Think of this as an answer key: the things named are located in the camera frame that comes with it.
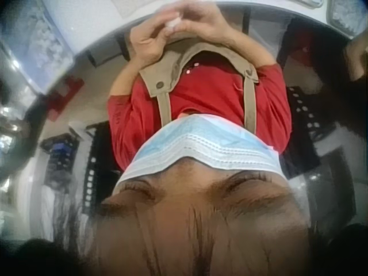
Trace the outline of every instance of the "red sleeve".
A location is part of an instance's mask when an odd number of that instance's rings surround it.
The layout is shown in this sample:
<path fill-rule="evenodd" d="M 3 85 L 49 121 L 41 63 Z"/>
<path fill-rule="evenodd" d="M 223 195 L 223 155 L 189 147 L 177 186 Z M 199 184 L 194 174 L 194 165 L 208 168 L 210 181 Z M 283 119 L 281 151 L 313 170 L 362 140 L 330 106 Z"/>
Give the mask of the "red sleeve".
<path fill-rule="evenodd" d="M 292 131 L 292 115 L 286 85 L 278 64 L 257 69 L 257 136 L 282 153 Z"/>
<path fill-rule="evenodd" d="M 112 146 L 116 162 L 121 168 L 124 164 L 124 136 L 129 127 L 129 117 L 132 112 L 131 96 L 110 96 L 108 100 L 108 113 Z"/>

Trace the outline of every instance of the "red shirt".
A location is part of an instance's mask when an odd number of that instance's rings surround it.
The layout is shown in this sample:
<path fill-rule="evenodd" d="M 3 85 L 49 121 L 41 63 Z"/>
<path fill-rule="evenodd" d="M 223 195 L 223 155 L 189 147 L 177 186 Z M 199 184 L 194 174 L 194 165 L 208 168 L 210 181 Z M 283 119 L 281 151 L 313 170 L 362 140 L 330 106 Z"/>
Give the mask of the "red shirt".
<path fill-rule="evenodd" d="M 187 66 L 170 93 L 172 119 L 181 113 L 205 113 L 243 126 L 243 78 L 232 65 L 218 54 L 202 53 Z M 256 135 L 281 153 L 292 129 L 282 71 L 275 64 L 258 68 L 257 73 Z M 158 103 L 150 98 L 143 80 L 138 77 L 132 95 L 109 98 L 108 111 L 115 158 L 125 170 L 143 143 L 161 128 Z"/>

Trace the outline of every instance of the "forehead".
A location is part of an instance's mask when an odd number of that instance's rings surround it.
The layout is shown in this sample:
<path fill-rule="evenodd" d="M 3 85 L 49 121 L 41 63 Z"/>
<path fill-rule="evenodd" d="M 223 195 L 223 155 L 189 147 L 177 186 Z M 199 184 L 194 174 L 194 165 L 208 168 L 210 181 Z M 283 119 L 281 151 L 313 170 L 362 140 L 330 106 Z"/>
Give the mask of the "forehead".
<path fill-rule="evenodd" d="M 301 266 L 308 251 L 306 227 L 292 206 L 274 214 L 226 216 L 207 205 L 166 201 L 107 221 L 101 237 L 106 262 L 139 275 L 146 275 L 149 263 L 180 275 L 198 262 L 219 275 L 244 275 L 249 267 L 263 272 L 269 261 Z"/>

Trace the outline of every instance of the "hand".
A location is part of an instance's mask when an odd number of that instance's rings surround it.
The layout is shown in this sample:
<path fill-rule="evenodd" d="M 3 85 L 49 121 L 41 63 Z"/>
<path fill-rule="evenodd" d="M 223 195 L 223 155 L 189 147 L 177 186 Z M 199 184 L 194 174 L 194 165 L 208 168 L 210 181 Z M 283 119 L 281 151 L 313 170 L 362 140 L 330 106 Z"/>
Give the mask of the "hand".
<path fill-rule="evenodd" d="M 180 1 L 169 8 L 183 14 L 174 32 L 190 32 L 209 42 L 224 44 L 227 34 L 232 30 L 213 2 Z"/>
<path fill-rule="evenodd" d="M 161 58 L 166 41 L 173 33 L 172 28 L 165 28 L 164 25 L 178 16 L 177 11 L 161 11 L 132 28 L 131 43 L 136 52 L 134 58 L 142 68 L 157 62 Z"/>

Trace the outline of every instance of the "red object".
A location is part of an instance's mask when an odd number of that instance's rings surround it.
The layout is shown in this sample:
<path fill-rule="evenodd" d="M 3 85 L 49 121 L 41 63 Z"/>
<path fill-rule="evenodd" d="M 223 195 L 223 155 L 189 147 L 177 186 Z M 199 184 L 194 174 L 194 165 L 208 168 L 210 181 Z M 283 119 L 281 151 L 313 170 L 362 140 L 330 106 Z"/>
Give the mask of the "red object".
<path fill-rule="evenodd" d="M 311 43 L 313 34 L 309 30 L 301 30 L 297 33 L 293 43 L 294 51 L 290 54 L 291 57 L 301 64 L 311 67 Z"/>
<path fill-rule="evenodd" d="M 243 126 L 243 78 L 222 56 L 207 53 L 194 57 L 170 93 L 172 119 L 181 113 L 213 114 Z M 257 70 L 256 135 L 283 152 L 291 133 L 291 114 L 286 87 L 278 64 Z M 151 99 L 141 77 L 131 96 L 112 96 L 108 101 L 112 144 L 116 161 L 125 170 L 139 148 L 161 128 L 156 99 Z"/>
<path fill-rule="evenodd" d="M 58 119 L 67 104 L 73 99 L 83 85 L 85 85 L 83 79 L 74 79 L 71 76 L 67 76 L 64 83 L 68 87 L 68 93 L 64 97 L 54 90 L 47 99 L 49 109 L 47 117 L 53 122 Z"/>

